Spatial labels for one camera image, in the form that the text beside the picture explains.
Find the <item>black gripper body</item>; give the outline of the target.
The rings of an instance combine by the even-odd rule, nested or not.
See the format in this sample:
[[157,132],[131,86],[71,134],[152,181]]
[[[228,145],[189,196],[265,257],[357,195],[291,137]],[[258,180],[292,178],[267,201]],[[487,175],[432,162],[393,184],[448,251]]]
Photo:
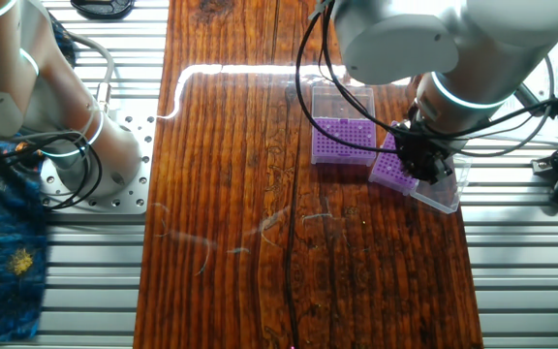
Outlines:
[[450,157],[448,150],[429,140],[423,134],[411,131],[406,123],[399,123],[394,126],[394,129],[396,148],[399,145],[406,145],[411,149],[415,168],[423,168],[435,158],[447,159]]

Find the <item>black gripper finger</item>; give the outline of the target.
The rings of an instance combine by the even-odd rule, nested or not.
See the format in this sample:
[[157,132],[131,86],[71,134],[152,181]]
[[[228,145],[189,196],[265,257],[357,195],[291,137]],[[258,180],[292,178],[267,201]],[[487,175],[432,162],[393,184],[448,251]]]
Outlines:
[[396,155],[401,162],[403,173],[405,175],[413,175],[415,163],[411,149],[406,145],[399,145],[396,148]]
[[454,174],[452,159],[435,158],[430,164],[420,169],[418,179],[434,185]]

